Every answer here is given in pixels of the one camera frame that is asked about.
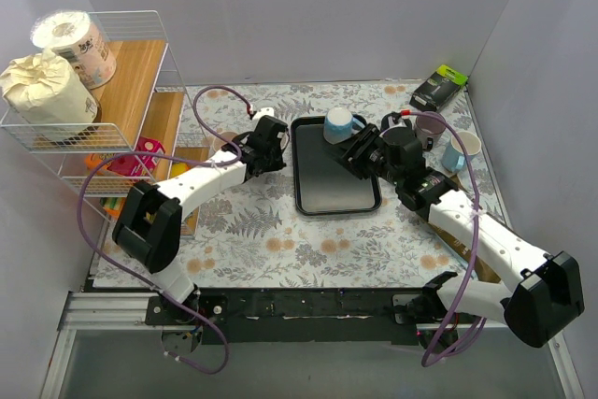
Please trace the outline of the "light blue faceted mug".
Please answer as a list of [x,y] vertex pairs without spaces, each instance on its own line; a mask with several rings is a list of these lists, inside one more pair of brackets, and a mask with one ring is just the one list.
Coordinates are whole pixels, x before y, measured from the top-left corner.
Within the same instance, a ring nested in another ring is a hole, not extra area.
[[473,133],[460,131],[446,146],[441,164],[450,173],[457,173],[466,167],[481,152],[480,139]]

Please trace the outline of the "blue mug white base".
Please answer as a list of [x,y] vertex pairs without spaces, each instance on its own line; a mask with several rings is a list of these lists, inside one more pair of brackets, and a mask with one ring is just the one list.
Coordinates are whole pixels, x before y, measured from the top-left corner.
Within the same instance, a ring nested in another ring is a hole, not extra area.
[[333,107],[324,119],[323,138],[332,145],[339,144],[350,139],[360,132],[365,122],[356,118],[344,107]]

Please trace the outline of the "dark grey mug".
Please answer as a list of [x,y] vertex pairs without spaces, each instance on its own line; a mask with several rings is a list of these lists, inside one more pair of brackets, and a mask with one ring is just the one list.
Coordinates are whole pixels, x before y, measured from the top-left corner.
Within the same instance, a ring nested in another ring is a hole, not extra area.
[[413,129],[411,120],[409,118],[403,117],[398,112],[391,112],[381,119],[380,132],[384,133],[393,127],[404,127],[409,130]]

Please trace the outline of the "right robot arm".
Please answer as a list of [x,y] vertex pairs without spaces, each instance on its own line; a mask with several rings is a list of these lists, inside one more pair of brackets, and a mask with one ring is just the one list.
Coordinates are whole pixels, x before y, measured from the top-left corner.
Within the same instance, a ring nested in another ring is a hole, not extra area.
[[465,192],[429,167],[414,131],[366,125],[332,145],[335,160],[357,178],[388,181],[398,199],[429,224],[468,244],[499,282],[465,282],[454,272],[429,281],[397,308],[413,319],[444,321],[457,310],[508,326],[523,343],[540,348],[584,311],[579,265],[562,251],[551,255],[515,235]]

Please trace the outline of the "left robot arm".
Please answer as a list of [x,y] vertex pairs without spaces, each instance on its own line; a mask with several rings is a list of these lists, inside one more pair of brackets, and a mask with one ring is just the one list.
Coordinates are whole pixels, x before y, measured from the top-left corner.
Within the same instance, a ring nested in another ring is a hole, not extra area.
[[265,108],[253,130],[226,142],[207,161],[181,175],[129,191],[112,238],[150,273],[152,287],[169,297],[166,312],[180,324],[192,322],[199,303],[195,287],[178,261],[181,224],[204,202],[264,173],[284,168],[288,125]]

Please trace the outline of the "pink mug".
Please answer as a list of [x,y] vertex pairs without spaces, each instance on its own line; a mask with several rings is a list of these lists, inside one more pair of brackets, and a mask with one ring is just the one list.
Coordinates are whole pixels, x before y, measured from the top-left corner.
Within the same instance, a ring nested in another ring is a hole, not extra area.
[[219,151],[228,141],[232,142],[237,136],[236,132],[225,131],[218,136],[211,136],[210,140],[210,154],[213,155]]

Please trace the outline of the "purple mug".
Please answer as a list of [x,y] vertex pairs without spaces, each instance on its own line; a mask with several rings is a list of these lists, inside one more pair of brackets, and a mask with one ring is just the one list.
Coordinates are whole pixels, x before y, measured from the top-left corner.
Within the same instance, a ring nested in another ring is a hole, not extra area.
[[446,129],[444,117],[435,112],[419,115],[415,120],[416,137],[424,151],[432,150]]

